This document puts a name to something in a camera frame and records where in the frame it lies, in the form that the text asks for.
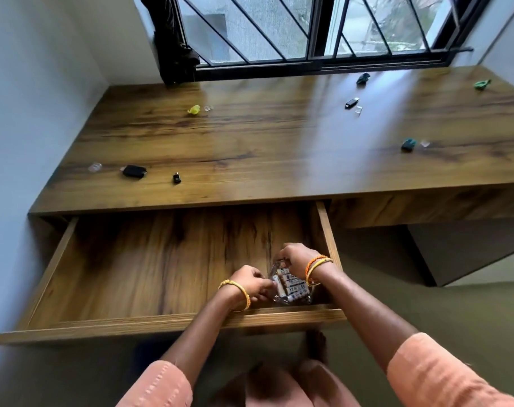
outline orange thread bracelet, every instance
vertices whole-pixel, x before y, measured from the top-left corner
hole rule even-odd
[[[252,305],[252,300],[249,297],[249,294],[247,293],[246,289],[244,287],[242,287],[240,284],[238,284],[236,281],[233,281],[233,280],[222,281],[220,286],[217,289],[219,290],[225,284],[232,284],[232,285],[237,286],[240,289],[240,291],[243,292],[244,295],[246,296],[246,308],[244,308],[243,310],[233,310],[235,313],[240,313],[241,311],[245,311],[245,310],[247,310],[249,308],[249,306]]]
[[[308,277],[308,271],[310,270],[310,267],[312,266],[312,264],[315,263],[320,258],[328,258],[328,257],[327,256],[317,256],[317,257],[311,259],[310,262],[308,263],[308,265],[306,266],[306,270],[304,270],[304,275],[306,277]]]
[[[312,273],[313,271],[319,267],[320,265],[322,264],[325,264],[325,263],[332,263],[332,259],[331,258],[328,258],[328,257],[325,257],[325,258],[322,258],[320,260],[317,260],[315,262],[315,264],[312,266],[312,268],[310,268],[310,270],[308,271],[308,275],[306,276],[306,284],[309,286],[309,287],[315,287],[315,286],[318,286],[320,285],[321,283],[310,283],[310,278],[312,276]]]

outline pink sleeve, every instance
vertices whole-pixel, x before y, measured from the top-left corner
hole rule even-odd
[[[424,333],[400,346],[387,378],[406,407],[514,406],[514,397],[490,386]]]
[[[178,407],[193,401],[184,373],[168,361],[154,361],[145,369],[117,407]]]

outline window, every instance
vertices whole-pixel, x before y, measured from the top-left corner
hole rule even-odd
[[[488,2],[177,1],[202,80],[447,65]]]

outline floor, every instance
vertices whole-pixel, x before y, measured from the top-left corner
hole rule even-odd
[[[393,228],[335,230],[335,239],[344,270],[355,281],[491,384],[514,395],[514,283],[427,288]],[[400,405],[347,323],[324,333],[331,369],[361,405]],[[301,333],[219,340],[199,378],[193,405],[206,405],[229,378],[258,361],[295,361],[301,340]],[[0,406],[114,406],[134,379],[134,347],[127,340],[99,340],[3,348]]]

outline plastic bag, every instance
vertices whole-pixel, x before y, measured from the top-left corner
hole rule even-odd
[[[273,300],[281,304],[311,304],[313,287],[289,272],[287,260],[276,261],[268,278],[276,282]]]

